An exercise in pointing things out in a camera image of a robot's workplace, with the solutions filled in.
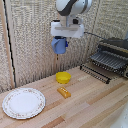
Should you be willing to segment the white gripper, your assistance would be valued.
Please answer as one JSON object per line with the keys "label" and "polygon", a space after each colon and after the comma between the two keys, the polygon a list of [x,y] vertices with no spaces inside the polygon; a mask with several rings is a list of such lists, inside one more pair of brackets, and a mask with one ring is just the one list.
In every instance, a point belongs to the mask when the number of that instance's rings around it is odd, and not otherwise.
{"label": "white gripper", "polygon": [[[72,37],[81,38],[84,35],[83,25],[70,25],[69,27],[64,27],[60,22],[51,23],[51,35],[61,36],[61,37]],[[65,47],[68,47],[69,42],[65,39]]]}

